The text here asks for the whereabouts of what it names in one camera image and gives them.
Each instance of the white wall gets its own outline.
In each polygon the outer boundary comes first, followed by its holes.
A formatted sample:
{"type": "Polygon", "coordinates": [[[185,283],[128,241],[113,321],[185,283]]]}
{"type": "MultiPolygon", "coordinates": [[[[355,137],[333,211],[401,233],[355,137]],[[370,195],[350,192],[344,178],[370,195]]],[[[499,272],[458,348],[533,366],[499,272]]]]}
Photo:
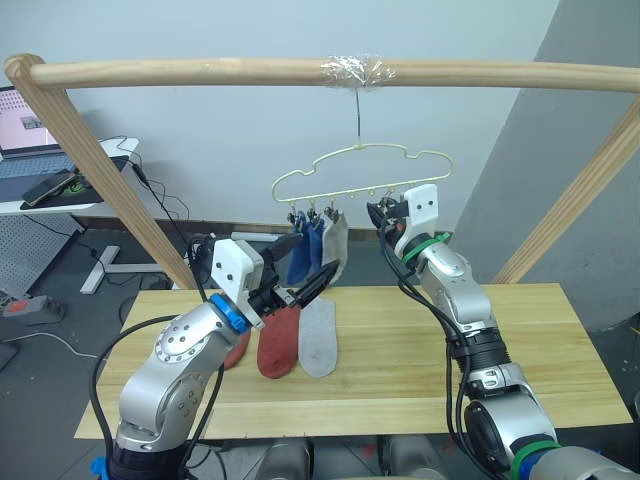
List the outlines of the white wall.
{"type": "MultiPolygon", "coordinates": [[[[532,60],[558,0],[2,2],[0,57],[48,62],[175,57],[386,57],[532,60]]],[[[440,228],[453,229],[515,99],[515,89],[388,88],[361,95],[365,141],[436,149],[457,160],[441,183],[440,228]]],[[[285,223],[272,181],[355,143],[353,94],[325,87],[149,87],[74,90],[99,137],[139,137],[150,178],[167,184],[192,219],[285,223]]],[[[359,152],[290,193],[426,176],[397,155],[359,152]]],[[[146,205],[162,213],[148,193],[146,205]]],[[[364,202],[338,202],[369,226],[364,202]]],[[[179,206],[169,205],[175,210],[179,206]]],[[[113,215],[106,206],[89,215],[113,215]]]]}

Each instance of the concrete floor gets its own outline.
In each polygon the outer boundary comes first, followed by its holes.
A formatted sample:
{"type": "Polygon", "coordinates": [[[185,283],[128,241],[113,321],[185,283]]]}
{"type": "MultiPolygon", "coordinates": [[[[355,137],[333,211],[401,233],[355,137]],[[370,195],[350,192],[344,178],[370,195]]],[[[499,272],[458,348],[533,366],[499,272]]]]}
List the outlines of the concrete floor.
{"type": "MultiPolygon", "coordinates": [[[[120,245],[118,262],[151,261],[128,233],[92,230],[79,240],[100,251],[106,245],[120,245]]],[[[390,285],[387,270],[375,242],[353,242],[350,260],[340,279],[341,285],[390,285]]],[[[75,241],[59,255],[54,264],[32,289],[34,295],[48,294],[68,305],[65,319],[48,326],[25,328],[14,323],[0,323],[0,338],[11,338],[34,331],[51,332],[67,339],[77,350],[99,352],[120,330],[117,309],[138,290],[139,277],[123,286],[103,282],[96,294],[79,293],[94,261],[86,249],[75,241]]],[[[126,275],[111,276],[122,281],[126,275]]],[[[142,288],[149,288],[157,278],[147,275],[142,288]]],[[[591,333],[591,338],[607,365],[616,386],[627,403],[640,385],[638,335],[629,326],[633,318],[615,329],[591,333]]],[[[99,440],[76,440],[75,428],[88,401],[87,382],[93,360],[72,355],[63,345],[44,337],[23,340],[20,351],[0,371],[0,477],[7,479],[91,478],[89,464],[104,454],[99,440]]],[[[565,444],[599,450],[624,465],[638,468],[638,442],[635,427],[628,425],[565,429],[559,432],[565,444]]],[[[455,448],[447,435],[431,435],[454,478],[481,478],[470,462],[455,448]]],[[[316,452],[314,479],[324,480],[353,476],[378,475],[375,437],[328,437],[312,439],[316,452]]],[[[252,479],[257,463],[272,439],[233,441],[221,453],[230,479],[252,479]]],[[[191,463],[206,454],[198,447],[191,463]]],[[[220,465],[210,455],[202,467],[194,470],[200,479],[220,479],[220,465]]]]}

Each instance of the gray sock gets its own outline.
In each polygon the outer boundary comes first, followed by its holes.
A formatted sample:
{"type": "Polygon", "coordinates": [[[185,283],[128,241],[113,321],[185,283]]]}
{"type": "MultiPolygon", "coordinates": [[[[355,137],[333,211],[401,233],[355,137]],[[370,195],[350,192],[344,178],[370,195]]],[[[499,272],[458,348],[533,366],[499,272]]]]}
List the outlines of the gray sock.
{"type": "Polygon", "coordinates": [[[331,279],[330,284],[335,283],[344,267],[347,265],[347,240],[349,237],[349,225],[344,213],[340,212],[338,221],[333,223],[331,219],[324,216],[324,232],[322,234],[322,265],[326,265],[334,260],[340,260],[340,265],[336,274],[331,279]]]}
{"type": "Polygon", "coordinates": [[[338,337],[335,302],[318,297],[300,312],[298,360],[314,378],[325,377],[336,369],[338,337]]]}

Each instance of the wooden pole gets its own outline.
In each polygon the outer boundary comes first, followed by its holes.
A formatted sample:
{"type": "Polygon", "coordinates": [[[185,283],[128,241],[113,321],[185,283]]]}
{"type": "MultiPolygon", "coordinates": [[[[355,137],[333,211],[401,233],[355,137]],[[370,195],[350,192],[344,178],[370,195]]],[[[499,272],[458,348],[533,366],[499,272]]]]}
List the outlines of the wooden pole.
{"type": "Polygon", "coordinates": [[[135,192],[115,167],[82,120],[64,90],[39,88],[31,68],[44,62],[35,55],[7,59],[5,73],[38,118],[53,134],[73,163],[96,191],[115,210],[122,223],[164,268],[180,288],[195,288],[195,281],[182,256],[173,248],[135,192]]]}
{"type": "Polygon", "coordinates": [[[551,248],[640,148],[640,97],[619,120],[591,161],[560,195],[493,283],[517,283],[551,248]]]}
{"type": "MultiPolygon", "coordinates": [[[[379,85],[394,87],[526,87],[640,93],[640,69],[605,65],[371,59],[363,64],[362,75],[373,79],[374,85],[376,80],[380,80],[379,85]]],[[[140,85],[358,85],[331,58],[210,58],[34,64],[31,77],[38,86],[54,89],[140,85]]]]}

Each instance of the blue sock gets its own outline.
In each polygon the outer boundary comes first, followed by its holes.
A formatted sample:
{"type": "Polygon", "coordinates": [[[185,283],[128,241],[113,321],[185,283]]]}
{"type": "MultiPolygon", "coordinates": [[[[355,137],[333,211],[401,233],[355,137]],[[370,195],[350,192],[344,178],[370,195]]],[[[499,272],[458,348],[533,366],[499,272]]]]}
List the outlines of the blue sock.
{"type": "Polygon", "coordinates": [[[287,272],[287,283],[289,285],[300,283],[309,273],[311,259],[309,257],[309,231],[307,225],[310,225],[307,222],[307,217],[303,212],[298,212],[298,219],[293,226],[293,233],[301,233],[303,237],[291,253],[291,263],[287,272]]]}
{"type": "Polygon", "coordinates": [[[309,231],[309,248],[311,256],[311,272],[315,273],[322,267],[322,233],[324,232],[324,220],[320,219],[314,227],[307,223],[309,231]]]}

